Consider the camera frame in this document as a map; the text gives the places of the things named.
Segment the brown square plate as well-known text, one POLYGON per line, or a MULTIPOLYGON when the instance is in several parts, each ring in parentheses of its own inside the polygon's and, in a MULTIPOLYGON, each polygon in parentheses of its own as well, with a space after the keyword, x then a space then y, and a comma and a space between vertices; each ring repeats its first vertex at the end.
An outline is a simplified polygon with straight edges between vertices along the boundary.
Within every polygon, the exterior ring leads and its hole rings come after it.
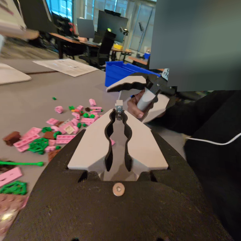
POLYGON ((0 235, 4 236, 28 201, 26 195, 0 194, 0 235))

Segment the wooden office desk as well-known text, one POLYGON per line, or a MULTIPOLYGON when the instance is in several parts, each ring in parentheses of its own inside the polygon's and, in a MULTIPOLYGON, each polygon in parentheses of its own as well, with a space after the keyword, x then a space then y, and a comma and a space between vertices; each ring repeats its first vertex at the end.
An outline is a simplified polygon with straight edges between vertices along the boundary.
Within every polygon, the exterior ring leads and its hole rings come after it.
POLYGON ((78 39, 73 39, 71 37, 66 37, 63 35, 59 35, 56 33, 49 33, 53 38, 56 39, 57 41, 57 46, 58 46, 58 52, 59 52, 59 59, 63 58, 63 46, 65 43, 71 43, 75 45, 85 45, 85 46, 90 46, 90 47, 100 47, 100 44, 92 43, 89 41, 82 41, 79 38, 78 39))

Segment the black monitor on stand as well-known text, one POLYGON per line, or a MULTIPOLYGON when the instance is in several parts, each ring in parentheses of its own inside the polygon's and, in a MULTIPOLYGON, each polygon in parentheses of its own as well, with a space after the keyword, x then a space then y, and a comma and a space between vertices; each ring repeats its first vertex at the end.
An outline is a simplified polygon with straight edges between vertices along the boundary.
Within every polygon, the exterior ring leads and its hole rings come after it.
POLYGON ((128 18, 115 16, 105 11, 99 10, 98 12, 98 23, 97 33, 103 37, 105 31, 109 28, 111 32, 116 35, 115 41, 122 43, 124 34, 120 32, 120 28, 126 29, 128 24, 128 18))

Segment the brick instruction booklet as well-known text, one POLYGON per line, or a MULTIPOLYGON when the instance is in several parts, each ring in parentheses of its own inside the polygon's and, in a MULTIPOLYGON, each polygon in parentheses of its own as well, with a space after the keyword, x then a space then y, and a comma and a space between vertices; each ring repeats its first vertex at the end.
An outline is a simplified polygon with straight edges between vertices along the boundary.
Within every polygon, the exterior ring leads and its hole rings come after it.
POLYGON ((0 1, 0 32, 8 34, 23 34, 26 30, 23 17, 13 0, 0 1))

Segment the person's right hand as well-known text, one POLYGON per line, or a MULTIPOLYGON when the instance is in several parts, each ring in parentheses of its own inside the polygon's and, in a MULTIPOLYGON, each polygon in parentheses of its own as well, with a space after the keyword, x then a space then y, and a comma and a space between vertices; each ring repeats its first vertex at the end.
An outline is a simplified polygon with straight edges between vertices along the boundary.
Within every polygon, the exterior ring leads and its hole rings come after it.
POLYGON ((132 98, 127 102, 128 112, 137 119, 141 119, 144 113, 138 109, 137 104, 142 98, 145 90, 140 91, 138 94, 133 95, 132 98))

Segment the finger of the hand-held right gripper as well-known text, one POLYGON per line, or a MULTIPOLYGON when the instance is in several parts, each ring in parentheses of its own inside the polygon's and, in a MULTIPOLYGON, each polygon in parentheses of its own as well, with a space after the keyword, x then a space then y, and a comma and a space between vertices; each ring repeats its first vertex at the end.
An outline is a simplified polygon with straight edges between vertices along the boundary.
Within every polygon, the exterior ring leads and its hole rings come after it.
POLYGON ((158 94, 151 105, 147 108, 147 112, 142 117, 141 122, 144 124, 148 123, 163 114, 166 111, 169 101, 170 98, 166 95, 158 94))
POLYGON ((146 79, 143 76, 127 76, 107 87, 106 92, 139 93, 146 87, 146 79))

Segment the black office chair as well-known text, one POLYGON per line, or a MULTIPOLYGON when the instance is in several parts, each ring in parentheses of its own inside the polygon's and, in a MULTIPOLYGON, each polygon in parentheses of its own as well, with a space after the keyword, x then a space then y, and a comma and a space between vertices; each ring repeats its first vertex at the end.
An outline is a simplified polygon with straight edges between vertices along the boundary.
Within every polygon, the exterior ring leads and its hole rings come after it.
POLYGON ((79 56, 90 66, 100 70, 105 70, 105 64, 109 61, 110 52, 112 50, 116 34, 106 29, 101 44, 86 46, 86 53, 79 56))

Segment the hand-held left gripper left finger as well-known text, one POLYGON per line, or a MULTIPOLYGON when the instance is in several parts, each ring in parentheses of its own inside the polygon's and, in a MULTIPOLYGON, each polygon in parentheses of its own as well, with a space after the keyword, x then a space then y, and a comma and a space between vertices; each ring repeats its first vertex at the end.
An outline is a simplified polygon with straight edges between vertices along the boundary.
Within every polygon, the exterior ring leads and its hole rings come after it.
POLYGON ((110 109, 85 129, 68 163, 68 169, 86 170, 88 172, 110 171, 113 163, 110 136, 113 134, 113 123, 116 120, 115 116, 115 109, 110 109))

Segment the person's right forearm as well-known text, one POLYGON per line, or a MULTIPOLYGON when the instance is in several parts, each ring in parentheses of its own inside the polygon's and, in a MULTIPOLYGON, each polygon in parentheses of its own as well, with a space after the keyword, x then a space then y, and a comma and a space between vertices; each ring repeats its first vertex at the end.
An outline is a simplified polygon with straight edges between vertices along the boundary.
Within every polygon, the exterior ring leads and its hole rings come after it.
POLYGON ((195 102, 177 103, 149 124, 192 136, 212 116, 213 94, 214 91, 195 102))

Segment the white book stand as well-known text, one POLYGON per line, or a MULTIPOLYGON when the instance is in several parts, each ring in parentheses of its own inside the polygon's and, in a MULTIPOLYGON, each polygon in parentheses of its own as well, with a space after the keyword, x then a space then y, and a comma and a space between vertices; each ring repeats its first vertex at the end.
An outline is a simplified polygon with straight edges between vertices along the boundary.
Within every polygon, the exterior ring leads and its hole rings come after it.
MULTIPOLYGON (((36 30, 30 30, 30 29, 25 29, 25 31, 20 35, 20 34, 11 34, 8 32, 1 32, 1 49, 4 44, 4 37, 12 37, 12 38, 18 38, 18 39, 23 39, 23 40, 33 40, 39 37, 39 31, 36 30)), ((11 83, 19 83, 19 82, 26 82, 30 81, 32 78, 28 76, 27 74, 24 74, 9 65, 0 64, 0 85, 4 84, 11 84, 11 83)))

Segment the green web piece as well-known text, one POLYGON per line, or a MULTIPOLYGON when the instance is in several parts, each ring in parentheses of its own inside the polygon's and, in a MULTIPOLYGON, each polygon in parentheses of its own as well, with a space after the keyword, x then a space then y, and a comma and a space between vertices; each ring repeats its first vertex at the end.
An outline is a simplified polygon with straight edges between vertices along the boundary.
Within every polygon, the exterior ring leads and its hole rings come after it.
POLYGON ((46 138, 35 139, 29 144, 27 151, 43 155, 45 153, 46 147, 49 146, 49 140, 46 138))
POLYGON ((1 194, 26 195, 27 183, 21 181, 11 182, 0 189, 1 194))

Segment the grey side-stud brick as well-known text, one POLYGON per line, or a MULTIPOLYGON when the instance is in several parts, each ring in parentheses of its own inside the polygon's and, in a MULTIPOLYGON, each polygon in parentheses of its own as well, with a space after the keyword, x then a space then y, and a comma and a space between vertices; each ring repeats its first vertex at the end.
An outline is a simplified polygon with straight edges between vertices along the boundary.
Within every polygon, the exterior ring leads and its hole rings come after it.
POLYGON ((115 116, 116 120, 121 121, 122 120, 122 113, 123 113, 123 101, 117 100, 115 104, 115 116))

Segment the pile of pink toy bricks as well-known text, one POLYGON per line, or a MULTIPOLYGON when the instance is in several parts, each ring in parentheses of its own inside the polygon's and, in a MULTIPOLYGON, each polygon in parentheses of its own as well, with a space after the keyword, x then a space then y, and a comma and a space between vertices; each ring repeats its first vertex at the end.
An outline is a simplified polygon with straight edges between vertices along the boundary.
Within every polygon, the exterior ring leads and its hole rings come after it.
POLYGON ((68 119, 65 122, 60 122, 57 119, 50 118, 46 123, 49 127, 35 128, 32 127, 27 133, 21 136, 20 141, 13 144, 19 152, 25 152, 29 148, 29 144, 35 139, 46 138, 49 140, 49 146, 46 147, 45 152, 50 152, 60 149, 57 144, 69 143, 76 134, 80 131, 81 127, 88 127, 102 115, 98 113, 103 112, 101 107, 96 106, 94 99, 89 99, 90 107, 84 107, 79 105, 77 108, 69 106, 71 114, 74 116, 73 119, 68 119))

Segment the blue plastic bin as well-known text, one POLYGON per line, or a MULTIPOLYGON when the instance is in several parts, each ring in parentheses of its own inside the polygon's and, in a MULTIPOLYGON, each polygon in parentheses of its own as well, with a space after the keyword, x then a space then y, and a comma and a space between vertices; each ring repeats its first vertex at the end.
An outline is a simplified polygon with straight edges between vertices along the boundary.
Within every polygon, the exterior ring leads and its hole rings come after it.
POLYGON ((110 85, 134 73, 155 74, 158 77, 161 76, 158 73, 154 73, 132 64, 124 64, 123 61, 111 61, 105 63, 105 87, 109 87, 110 85))

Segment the black light stand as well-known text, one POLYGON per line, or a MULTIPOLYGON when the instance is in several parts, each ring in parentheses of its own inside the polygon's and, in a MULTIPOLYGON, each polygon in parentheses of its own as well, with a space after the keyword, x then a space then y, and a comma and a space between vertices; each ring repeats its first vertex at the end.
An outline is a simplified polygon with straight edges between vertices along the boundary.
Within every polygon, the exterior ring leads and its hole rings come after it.
POLYGON ((144 39, 144 36, 145 36, 145 33, 146 33, 146 29, 143 27, 143 24, 141 22, 139 22, 138 24, 139 24, 139 28, 140 28, 140 31, 141 31, 141 37, 140 37, 137 52, 139 52, 140 49, 141 49, 141 45, 143 43, 143 39, 144 39))

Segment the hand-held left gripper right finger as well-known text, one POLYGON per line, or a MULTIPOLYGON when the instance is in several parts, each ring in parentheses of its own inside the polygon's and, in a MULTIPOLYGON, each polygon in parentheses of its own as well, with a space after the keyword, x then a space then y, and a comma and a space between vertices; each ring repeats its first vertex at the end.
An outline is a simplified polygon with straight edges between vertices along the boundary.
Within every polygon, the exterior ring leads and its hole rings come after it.
POLYGON ((152 170, 168 169, 167 161, 158 146, 151 129, 137 120, 126 110, 123 111, 122 122, 125 143, 125 166, 135 175, 152 170))

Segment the printed paper sheet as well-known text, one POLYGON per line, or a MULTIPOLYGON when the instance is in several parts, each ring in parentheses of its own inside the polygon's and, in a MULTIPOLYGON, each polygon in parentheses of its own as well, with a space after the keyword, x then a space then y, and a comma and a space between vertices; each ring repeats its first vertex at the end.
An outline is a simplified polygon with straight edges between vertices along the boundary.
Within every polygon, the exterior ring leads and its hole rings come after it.
POLYGON ((95 67, 72 59, 41 60, 33 62, 72 77, 78 77, 98 70, 95 67))

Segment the black partition panel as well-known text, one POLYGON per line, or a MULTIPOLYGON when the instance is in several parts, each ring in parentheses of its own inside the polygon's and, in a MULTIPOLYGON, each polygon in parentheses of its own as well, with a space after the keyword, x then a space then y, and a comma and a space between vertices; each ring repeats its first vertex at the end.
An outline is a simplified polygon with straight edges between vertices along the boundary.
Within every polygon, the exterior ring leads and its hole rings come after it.
POLYGON ((21 11, 28 29, 57 33, 57 27, 46 0, 18 0, 15 4, 21 11))

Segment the green vine piece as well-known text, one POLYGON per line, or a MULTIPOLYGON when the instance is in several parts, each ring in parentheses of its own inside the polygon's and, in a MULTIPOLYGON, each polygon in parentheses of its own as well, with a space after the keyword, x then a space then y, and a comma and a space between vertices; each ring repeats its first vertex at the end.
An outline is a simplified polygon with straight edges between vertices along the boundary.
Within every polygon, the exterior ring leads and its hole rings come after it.
POLYGON ((44 162, 37 162, 37 163, 30 163, 30 162, 5 162, 5 161, 0 161, 0 165, 14 165, 14 166, 43 166, 44 162))

